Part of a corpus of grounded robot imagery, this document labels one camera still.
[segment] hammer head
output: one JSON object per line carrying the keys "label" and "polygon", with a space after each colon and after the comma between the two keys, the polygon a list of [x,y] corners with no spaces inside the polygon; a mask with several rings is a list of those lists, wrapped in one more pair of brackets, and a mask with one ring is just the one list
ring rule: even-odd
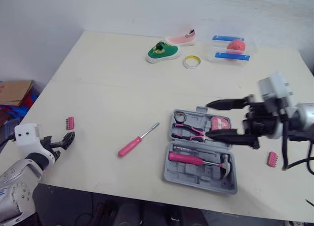
{"label": "hammer head", "polygon": [[225,178],[230,173],[231,166],[230,166],[230,163],[228,162],[228,158],[229,158],[228,154],[222,155],[223,162],[220,163],[219,167],[226,170],[222,178]]}

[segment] shoe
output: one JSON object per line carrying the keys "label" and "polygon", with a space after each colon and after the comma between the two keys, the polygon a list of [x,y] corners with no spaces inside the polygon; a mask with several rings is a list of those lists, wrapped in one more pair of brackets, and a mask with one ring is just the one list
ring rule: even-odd
{"label": "shoe", "polygon": [[192,29],[188,34],[181,36],[168,36],[165,41],[175,46],[193,46],[196,41],[195,30]]}
{"label": "shoe", "polygon": [[171,46],[165,42],[158,42],[154,47],[148,51],[146,60],[150,63],[157,63],[162,60],[175,59],[180,56],[180,47]]}

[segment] gray plastic tool case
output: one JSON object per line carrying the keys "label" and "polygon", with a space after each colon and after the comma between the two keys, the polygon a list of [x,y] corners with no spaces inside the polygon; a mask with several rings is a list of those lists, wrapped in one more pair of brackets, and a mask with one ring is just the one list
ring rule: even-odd
{"label": "gray plastic tool case", "polygon": [[[183,111],[183,110],[174,110],[172,114],[172,121],[170,124],[170,137],[173,139],[168,146],[168,152],[165,163],[165,173],[164,177],[169,182],[184,184],[188,186],[193,186],[196,188],[206,189],[214,192],[225,193],[225,194],[235,194],[237,193],[237,184],[236,184],[236,166],[235,158],[229,149],[231,145],[227,145],[221,142],[209,141],[198,142],[198,141],[189,141],[184,139],[173,138],[172,133],[177,133],[182,136],[193,136],[188,130],[182,128],[174,127],[173,124],[176,123],[174,115],[177,112],[183,112],[186,115],[186,121],[184,124],[193,126],[196,128],[202,128],[205,132],[209,131],[211,127],[211,118],[212,117],[222,117],[210,115],[207,113],[206,107],[197,107],[196,112]],[[231,128],[230,119],[227,117],[222,117],[228,120]],[[181,147],[191,149],[192,152],[187,151],[174,151],[173,147]],[[222,178],[222,171],[218,166],[208,166],[202,165],[197,166],[193,164],[184,164],[181,162],[169,161],[168,155],[170,151],[174,151],[178,154],[195,156],[203,159],[204,161],[210,161],[215,163],[222,162],[221,155],[228,154],[229,163],[231,165],[230,173]]]}

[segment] table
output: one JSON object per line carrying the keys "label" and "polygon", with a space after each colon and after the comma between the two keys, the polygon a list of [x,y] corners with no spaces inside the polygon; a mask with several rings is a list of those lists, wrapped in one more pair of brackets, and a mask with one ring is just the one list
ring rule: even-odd
{"label": "table", "polygon": [[[301,164],[282,171],[281,141],[260,138],[261,148],[234,146],[238,193],[222,195],[163,179],[169,125],[174,109],[194,111],[220,98],[255,94],[257,81],[280,71],[295,102],[313,102],[314,79],[291,49],[259,48],[242,66],[207,62],[206,44],[182,47],[175,60],[149,64],[146,52],[158,38],[84,32],[46,86],[23,123],[37,123],[44,135],[61,140],[65,119],[75,117],[76,139],[42,183],[128,198],[197,207],[238,215],[314,222],[314,178]],[[202,65],[186,69],[183,56],[198,55]],[[246,110],[215,111],[242,129]],[[154,123],[160,125],[123,159],[118,150]],[[289,142],[290,162],[305,158],[308,144]],[[278,166],[266,165],[269,151]],[[4,172],[22,158],[14,143],[0,155]]]}

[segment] pink screwdriver handle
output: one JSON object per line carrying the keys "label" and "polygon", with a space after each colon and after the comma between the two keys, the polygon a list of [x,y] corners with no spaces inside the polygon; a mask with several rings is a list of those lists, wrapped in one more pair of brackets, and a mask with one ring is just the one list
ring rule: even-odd
{"label": "pink screwdriver handle", "polygon": [[140,142],[142,142],[142,139],[139,136],[136,139],[129,142],[124,148],[122,148],[118,152],[119,157],[124,157],[126,154],[132,151]]}
{"label": "pink screwdriver handle", "polygon": [[176,154],[173,152],[169,152],[168,159],[170,161],[178,161],[178,162],[194,164],[194,165],[198,165],[198,166],[204,165],[204,161],[200,158],[197,158],[195,156]]}

